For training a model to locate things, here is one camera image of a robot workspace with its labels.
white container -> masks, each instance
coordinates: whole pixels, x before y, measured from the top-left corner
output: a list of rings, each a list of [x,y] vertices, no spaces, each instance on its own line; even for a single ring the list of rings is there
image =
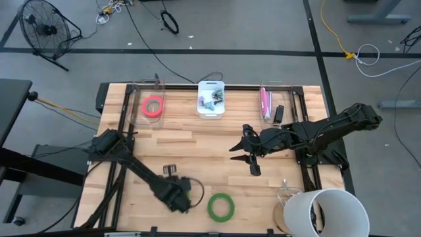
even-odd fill
[[[224,92],[222,94],[223,102],[217,103],[214,105],[214,110],[210,110],[202,106],[199,102],[199,98],[202,93],[214,92],[217,89],[222,89]],[[197,89],[197,112],[201,119],[221,119],[225,113],[225,83],[220,81],[202,81],[199,82],[199,87]]]
[[[325,225],[320,234],[311,223],[314,201],[324,212]],[[367,237],[370,232],[361,202],[349,192],[335,188],[294,195],[285,205],[284,219],[294,237]]]

desk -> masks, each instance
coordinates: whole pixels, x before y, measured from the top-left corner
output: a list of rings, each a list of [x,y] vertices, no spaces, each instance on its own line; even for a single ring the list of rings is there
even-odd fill
[[[103,107],[98,134],[117,129],[126,84],[110,84]],[[319,86],[303,86],[309,120],[326,118]],[[261,176],[251,176],[249,167],[229,158],[244,154],[228,150],[240,141],[242,125],[260,130],[259,93],[257,90],[226,90],[226,111],[222,120],[202,120],[197,115],[197,90],[166,90],[164,124],[161,129],[135,128],[134,155],[157,174],[162,166],[177,164],[177,174],[199,179],[205,185],[203,202],[188,214],[171,213],[156,199],[142,179],[126,173],[117,230],[159,232],[231,232],[266,233],[273,228],[272,210],[277,204],[276,190],[285,178],[290,186],[303,189],[300,166],[294,151],[282,151],[259,159]],[[285,105],[283,123],[292,122],[288,96],[274,98]],[[74,226],[80,226],[95,211],[104,196],[109,163],[98,166],[87,178]],[[334,165],[319,165],[323,188],[344,188],[340,170]],[[192,203],[201,189],[192,182]],[[235,213],[225,223],[214,222],[207,213],[209,198],[218,192],[232,196]],[[111,223],[112,206],[107,215]]]

white plastic bin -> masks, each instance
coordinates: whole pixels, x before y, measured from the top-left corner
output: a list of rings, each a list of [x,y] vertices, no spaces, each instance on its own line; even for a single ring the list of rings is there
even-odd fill
[[[200,95],[203,91],[215,91],[217,89],[222,89],[224,92],[222,94],[223,102],[217,103],[214,105],[214,110],[210,110],[202,106],[199,102]],[[221,119],[225,112],[225,83],[220,81],[202,81],[199,82],[199,87],[197,89],[197,112],[201,119]]]

tape roll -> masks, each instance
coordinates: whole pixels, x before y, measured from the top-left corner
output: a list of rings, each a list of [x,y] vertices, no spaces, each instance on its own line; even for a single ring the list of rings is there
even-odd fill
[[[159,108],[156,111],[148,111],[147,108],[152,103],[159,103]],[[162,97],[152,95],[146,98],[142,103],[142,112],[146,117],[157,118],[162,114],[163,100]]]
[[[217,200],[217,199],[225,199],[228,204],[230,205],[230,211],[228,212],[228,214],[225,217],[219,217],[215,214],[215,212],[213,211],[213,203]],[[212,220],[216,221],[216,222],[226,222],[228,220],[231,219],[231,217],[234,215],[234,209],[235,209],[235,205],[234,205],[234,201],[232,201],[232,198],[227,195],[227,194],[223,194],[223,193],[219,193],[219,194],[215,194],[212,197],[210,197],[209,202],[208,202],[208,214],[209,216],[212,218]]]

green tape roll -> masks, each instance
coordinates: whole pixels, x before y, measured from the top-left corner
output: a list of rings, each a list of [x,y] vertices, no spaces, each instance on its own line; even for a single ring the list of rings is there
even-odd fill
[[[213,203],[219,199],[225,199],[228,204],[230,205],[230,211],[228,212],[228,214],[225,217],[219,217],[217,216],[214,212],[213,212]],[[209,216],[212,218],[212,220],[216,221],[216,222],[226,222],[229,219],[231,219],[231,217],[234,215],[234,209],[235,209],[235,205],[234,205],[234,201],[232,201],[232,198],[230,196],[228,196],[227,194],[223,194],[223,193],[219,193],[219,194],[215,194],[212,197],[210,197],[209,202],[208,202],[208,213]]]

